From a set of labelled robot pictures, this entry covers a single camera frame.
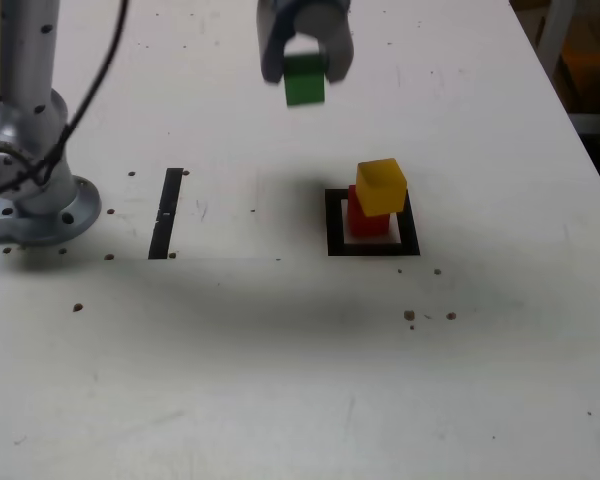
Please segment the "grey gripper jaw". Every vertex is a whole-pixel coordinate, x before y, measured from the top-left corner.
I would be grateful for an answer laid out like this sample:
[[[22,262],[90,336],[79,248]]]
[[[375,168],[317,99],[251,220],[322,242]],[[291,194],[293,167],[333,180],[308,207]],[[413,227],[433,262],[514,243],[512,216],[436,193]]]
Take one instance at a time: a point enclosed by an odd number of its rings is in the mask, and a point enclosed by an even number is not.
[[[284,50],[296,34],[294,21],[301,7],[297,0],[259,0],[256,26],[261,73],[264,81],[278,84],[284,71]]]
[[[354,59],[348,21],[349,7],[341,1],[311,1],[295,16],[295,31],[313,37],[319,45],[329,83],[342,82]]]

